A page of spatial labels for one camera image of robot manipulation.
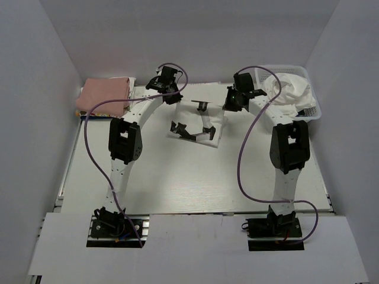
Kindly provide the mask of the plain white t shirt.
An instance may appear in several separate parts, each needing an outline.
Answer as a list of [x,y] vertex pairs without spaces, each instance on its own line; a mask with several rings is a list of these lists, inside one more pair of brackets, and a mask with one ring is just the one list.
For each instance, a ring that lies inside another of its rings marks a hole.
[[226,121],[220,105],[206,101],[181,101],[176,105],[168,136],[217,148]]

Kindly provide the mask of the white t shirt with print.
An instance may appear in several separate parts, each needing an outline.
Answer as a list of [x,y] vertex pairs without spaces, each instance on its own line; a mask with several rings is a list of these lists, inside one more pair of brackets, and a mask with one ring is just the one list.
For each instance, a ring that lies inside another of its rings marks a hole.
[[276,76],[281,84],[278,97],[280,86],[273,75],[262,82],[261,89],[267,94],[271,104],[276,105],[284,115],[295,117],[305,109],[316,107],[316,100],[306,78],[288,73],[277,73]]

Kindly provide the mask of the green and white t shirt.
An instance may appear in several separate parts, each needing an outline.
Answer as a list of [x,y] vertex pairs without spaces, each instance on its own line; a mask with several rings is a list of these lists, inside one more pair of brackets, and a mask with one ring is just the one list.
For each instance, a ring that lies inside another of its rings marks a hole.
[[305,117],[306,116],[306,113],[304,110],[301,110],[298,112],[298,114],[296,115],[296,117]]

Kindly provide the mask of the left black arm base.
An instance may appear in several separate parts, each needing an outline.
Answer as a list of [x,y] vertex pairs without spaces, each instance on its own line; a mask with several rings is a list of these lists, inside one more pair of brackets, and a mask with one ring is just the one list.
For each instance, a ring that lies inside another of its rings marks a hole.
[[140,249],[149,230],[149,217],[130,221],[122,213],[96,209],[91,217],[86,246],[89,248]]

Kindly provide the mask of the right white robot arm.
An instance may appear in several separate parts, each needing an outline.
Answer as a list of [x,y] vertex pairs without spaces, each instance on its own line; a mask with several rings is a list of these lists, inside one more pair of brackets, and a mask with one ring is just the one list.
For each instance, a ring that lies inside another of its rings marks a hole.
[[[237,158],[237,184],[241,193],[248,199],[268,204],[267,227],[275,235],[283,235],[292,226],[296,213],[294,195],[298,177],[310,158],[309,129],[303,120],[293,121],[283,115],[273,104],[282,91],[278,75],[271,73],[278,85],[278,92],[271,99],[265,91],[255,89],[250,73],[241,71],[233,75],[234,84],[228,87],[223,109],[238,112],[243,109],[253,114],[255,119],[250,125],[242,142]],[[241,161],[249,134],[260,118],[266,118],[271,127],[269,158],[275,168],[275,187],[272,200],[262,200],[249,196],[242,186]]]

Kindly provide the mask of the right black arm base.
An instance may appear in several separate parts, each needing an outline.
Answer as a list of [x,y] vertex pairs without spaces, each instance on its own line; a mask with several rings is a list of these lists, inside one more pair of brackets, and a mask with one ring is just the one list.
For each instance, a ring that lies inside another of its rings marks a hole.
[[303,233],[294,211],[275,215],[270,210],[265,218],[246,219],[241,229],[247,232],[249,251],[304,250]]

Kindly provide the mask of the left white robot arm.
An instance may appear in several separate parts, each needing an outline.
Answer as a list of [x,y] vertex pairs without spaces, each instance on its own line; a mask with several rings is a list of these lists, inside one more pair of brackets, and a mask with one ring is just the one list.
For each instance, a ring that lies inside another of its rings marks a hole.
[[142,128],[162,104],[171,105],[181,100],[182,95],[176,84],[179,73],[185,74],[178,66],[159,66],[157,75],[146,85],[142,100],[122,118],[113,118],[110,122],[110,185],[105,202],[101,209],[95,210],[95,216],[113,236],[122,234],[125,229],[125,206],[121,201],[125,196],[131,168],[143,150]]

